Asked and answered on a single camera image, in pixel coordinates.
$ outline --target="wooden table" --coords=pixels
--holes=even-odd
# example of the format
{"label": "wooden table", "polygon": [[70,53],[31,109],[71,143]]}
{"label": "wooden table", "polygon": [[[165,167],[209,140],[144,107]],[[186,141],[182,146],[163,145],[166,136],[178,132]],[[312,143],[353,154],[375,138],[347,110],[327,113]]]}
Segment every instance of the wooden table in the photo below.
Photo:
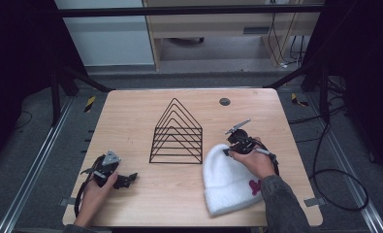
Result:
{"label": "wooden table", "polygon": [[[291,185],[310,225],[322,223],[317,206],[303,200],[314,197],[290,126],[274,89],[147,89],[110,92],[99,118],[81,170],[113,150],[122,161],[120,175],[138,172],[129,188],[114,189],[93,221],[97,226],[265,226],[265,204],[211,217],[204,195],[203,164],[149,163],[157,122],[176,98],[203,128],[203,157],[217,144],[227,144],[225,132],[250,118],[243,127],[250,136],[260,136],[277,155],[280,176]],[[228,106],[220,104],[228,98]],[[86,175],[76,181],[77,196]],[[63,223],[75,220],[69,206]]]}

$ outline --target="white cabinet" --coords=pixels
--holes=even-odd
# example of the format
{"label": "white cabinet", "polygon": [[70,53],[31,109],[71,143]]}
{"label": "white cabinet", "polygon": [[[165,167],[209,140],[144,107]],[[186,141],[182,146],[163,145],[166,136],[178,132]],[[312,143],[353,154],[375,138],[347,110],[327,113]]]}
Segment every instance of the white cabinet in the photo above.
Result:
{"label": "white cabinet", "polygon": [[[143,6],[141,0],[55,0],[55,3],[58,9]],[[87,71],[95,67],[154,66],[145,17],[69,17],[64,21]]]}

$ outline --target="human hand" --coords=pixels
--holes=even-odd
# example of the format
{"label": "human hand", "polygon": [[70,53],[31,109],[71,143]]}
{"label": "human hand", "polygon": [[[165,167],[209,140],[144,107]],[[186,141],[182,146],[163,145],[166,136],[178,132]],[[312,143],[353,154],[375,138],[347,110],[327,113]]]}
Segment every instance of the human hand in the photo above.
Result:
{"label": "human hand", "polygon": [[94,181],[88,182],[82,195],[80,213],[74,225],[83,228],[90,226],[90,221],[103,206],[117,178],[118,174],[113,172],[102,187]]}
{"label": "human hand", "polygon": [[[254,139],[261,142],[261,139],[258,137]],[[273,170],[273,165],[270,158],[263,153],[252,150],[252,152],[248,154],[240,154],[230,150],[229,154],[236,161],[242,163],[248,169],[248,171],[250,171],[254,176],[258,177],[261,181],[265,177],[276,175],[275,171]]]}

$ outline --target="black cable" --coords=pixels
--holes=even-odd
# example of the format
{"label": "black cable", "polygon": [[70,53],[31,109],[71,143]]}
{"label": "black cable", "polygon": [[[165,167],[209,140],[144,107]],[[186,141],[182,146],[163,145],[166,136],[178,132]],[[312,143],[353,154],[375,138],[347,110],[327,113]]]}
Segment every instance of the black cable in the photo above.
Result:
{"label": "black cable", "polygon": [[[313,164],[312,164],[312,174],[309,176],[309,179],[313,179],[314,180],[314,184],[315,184],[315,187],[316,189],[318,190],[318,192],[321,194],[321,196],[323,196],[323,198],[329,202],[330,204],[332,204],[333,206],[336,206],[344,211],[350,211],[350,212],[358,212],[358,211],[361,211],[363,210],[368,202],[369,202],[369,197],[368,197],[368,193],[367,193],[367,189],[362,185],[362,183],[360,181],[358,181],[355,177],[353,177],[352,175],[344,172],[344,171],[341,171],[341,170],[338,170],[338,169],[332,169],[332,168],[329,168],[329,169],[322,169],[322,170],[319,170],[319,171],[315,171],[316,170],[316,163],[317,163],[317,157],[318,157],[318,153],[319,153],[319,149],[321,148],[321,143],[322,143],[322,140],[324,138],[324,135],[328,132],[329,128],[330,128],[330,124],[327,123],[324,127],[324,131],[320,137],[320,140],[318,142],[318,146],[317,146],[317,150],[315,152],[315,155],[314,155],[314,161],[313,161]],[[331,200],[330,198],[328,198],[321,190],[321,188],[319,187],[319,184],[316,180],[316,175],[318,174],[321,174],[321,173],[324,173],[324,172],[338,172],[338,173],[341,173],[343,175],[346,175],[347,177],[351,178],[352,180],[354,180],[357,184],[360,185],[360,187],[363,189],[364,191],[364,194],[366,196],[366,200],[364,202],[364,204],[361,206],[361,207],[358,207],[358,208],[348,208],[348,207],[344,207],[344,206],[341,206],[339,204],[337,204],[336,202],[334,202],[333,200]]]}
{"label": "black cable", "polygon": [[[274,5],[276,4],[275,0],[271,0],[271,3],[274,4]],[[270,31],[269,31],[269,34],[268,34],[268,44],[269,44],[270,50],[272,52],[273,59],[275,60],[275,63],[277,65],[279,65],[278,60],[276,59],[275,53],[273,52],[273,49],[271,47],[271,32],[272,31],[273,31],[273,34],[274,34],[274,37],[275,37],[275,40],[276,40],[276,44],[278,45],[279,55],[281,56],[282,60],[285,61],[285,65],[289,65],[291,63],[294,63],[295,61],[287,61],[287,60],[284,59],[284,56],[282,55],[282,51],[281,51],[281,46],[279,45],[279,42],[278,42],[278,37],[276,36],[274,24],[275,24],[275,13],[272,13],[271,27],[270,27]]]}
{"label": "black cable", "polygon": [[[341,105],[335,109],[332,109],[330,110],[330,116],[334,115],[335,112],[341,110],[341,109],[344,109],[346,106],[345,105]],[[296,124],[296,123],[304,123],[304,122],[307,122],[307,121],[310,121],[310,120],[313,120],[313,119],[317,119],[317,118],[320,118],[320,117],[323,117],[322,115],[318,115],[318,116],[312,116],[312,117],[308,117],[308,118],[299,118],[299,119],[292,119],[292,120],[289,120],[288,123],[289,124]]]}

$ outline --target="gray floor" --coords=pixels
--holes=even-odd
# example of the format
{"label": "gray floor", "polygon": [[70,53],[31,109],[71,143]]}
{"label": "gray floor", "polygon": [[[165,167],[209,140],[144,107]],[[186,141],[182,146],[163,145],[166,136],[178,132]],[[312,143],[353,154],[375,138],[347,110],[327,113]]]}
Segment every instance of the gray floor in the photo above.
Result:
{"label": "gray floor", "polygon": [[[271,65],[264,45],[258,37],[206,38],[202,44],[167,40],[164,43],[161,68],[158,72],[126,72],[113,76],[92,76],[109,87],[122,88],[178,88],[178,87],[225,87],[262,86],[284,77],[297,68],[294,62],[288,68]],[[312,106],[293,104],[291,94],[297,93],[300,100],[313,103],[316,93],[302,94],[301,78],[278,90],[285,114],[289,120],[313,117]],[[78,82],[80,93],[72,98],[70,113],[56,138],[43,170],[16,220],[16,229],[61,230],[64,207],[58,206],[61,198],[67,198],[73,189],[84,153],[89,146],[92,130],[101,113],[107,93]],[[83,109],[87,99],[96,96],[90,113]],[[18,129],[0,154],[0,221],[16,197],[34,159],[39,153],[52,120],[50,92],[44,89],[27,97],[23,102],[24,112],[18,119]],[[62,94],[62,103],[69,97]],[[340,98],[332,100],[331,108],[341,106]],[[293,135],[303,159],[306,172],[312,173],[312,161],[317,141],[301,142],[320,137],[323,124],[320,120],[291,124]],[[383,165],[369,162],[368,151],[353,119],[340,111],[332,116],[330,135],[324,139],[318,153],[317,169],[341,168],[337,158],[338,149],[345,154],[353,172],[367,188],[369,203],[383,222]],[[338,174],[323,174],[318,183],[331,199],[340,205],[356,207],[349,182]],[[367,225],[367,213],[346,212],[331,204],[321,206],[324,222],[315,227],[315,232],[375,232]]]}

